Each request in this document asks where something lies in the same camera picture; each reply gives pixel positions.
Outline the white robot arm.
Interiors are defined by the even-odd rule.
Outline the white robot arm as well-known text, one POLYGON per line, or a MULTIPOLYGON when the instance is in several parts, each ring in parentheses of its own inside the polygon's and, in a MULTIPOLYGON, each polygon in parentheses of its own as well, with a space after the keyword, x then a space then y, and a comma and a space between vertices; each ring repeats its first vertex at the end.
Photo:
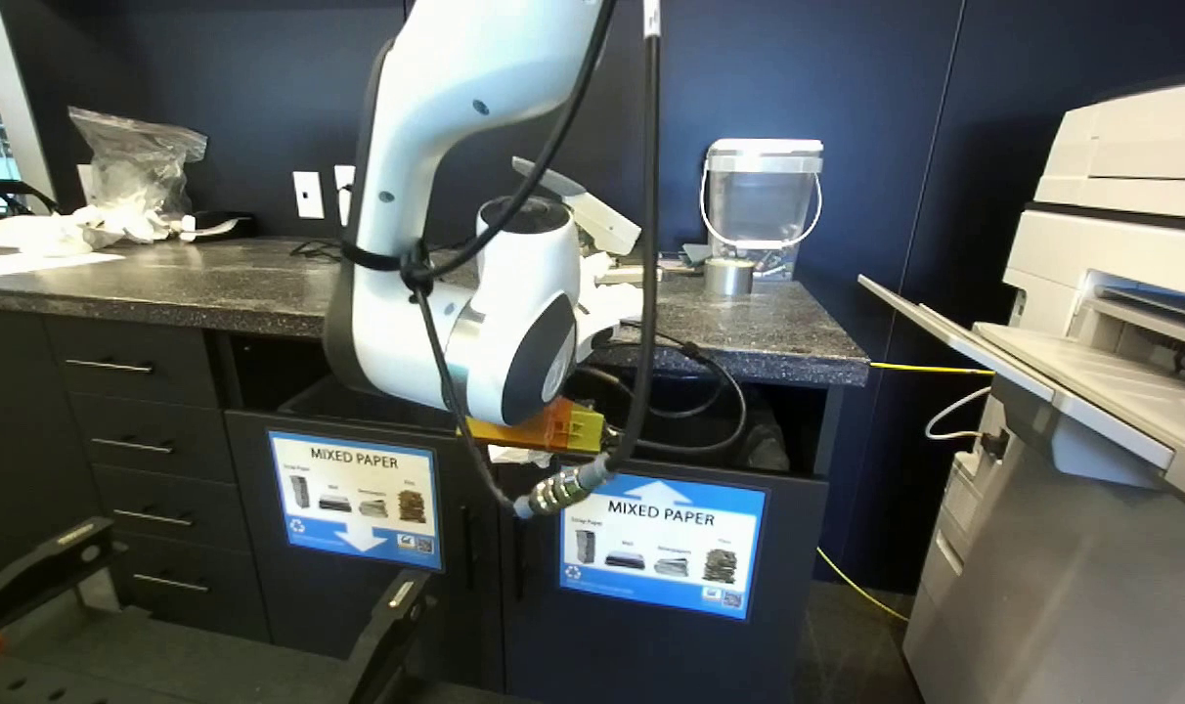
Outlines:
POLYGON ((616 0, 415 0, 377 56, 330 365, 404 404, 516 428, 574 369, 570 214, 541 194, 602 56, 616 0), (471 138, 552 113, 531 173, 430 246, 443 160, 471 138))

